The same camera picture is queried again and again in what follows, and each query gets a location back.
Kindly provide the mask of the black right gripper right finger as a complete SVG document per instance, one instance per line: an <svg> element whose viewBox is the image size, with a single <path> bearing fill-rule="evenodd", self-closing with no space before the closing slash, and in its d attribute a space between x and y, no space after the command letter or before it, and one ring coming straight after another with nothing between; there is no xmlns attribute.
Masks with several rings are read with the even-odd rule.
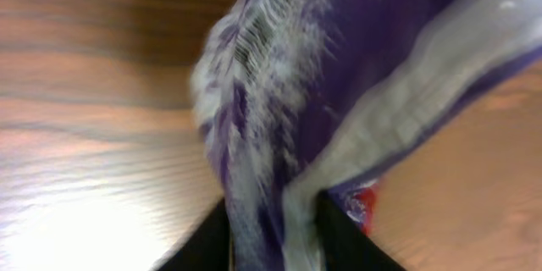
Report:
<svg viewBox="0 0 542 271"><path fill-rule="evenodd" d="M327 192L320 192L315 218L328 271L406 271L344 214Z"/></svg>

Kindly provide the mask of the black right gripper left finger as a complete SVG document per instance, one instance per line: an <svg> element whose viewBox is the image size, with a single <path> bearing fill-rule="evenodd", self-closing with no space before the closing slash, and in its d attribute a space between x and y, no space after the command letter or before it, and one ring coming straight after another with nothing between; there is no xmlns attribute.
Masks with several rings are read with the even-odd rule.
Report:
<svg viewBox="0 0 542 271"><path fill-rule="evenodd" d="M230 222L222 199L157 271L228 271Z"/></svg>

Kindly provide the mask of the purple snack package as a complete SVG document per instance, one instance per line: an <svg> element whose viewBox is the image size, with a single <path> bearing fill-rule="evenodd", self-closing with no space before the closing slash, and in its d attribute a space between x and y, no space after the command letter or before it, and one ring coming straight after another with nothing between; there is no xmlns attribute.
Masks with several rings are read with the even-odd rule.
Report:
<svg viewBox="0 0 542 271"><path fill-rule="evenodd" d="M541 0L237 0L191 77L236 270L321 270L313 222L541 55Z"/></svg>

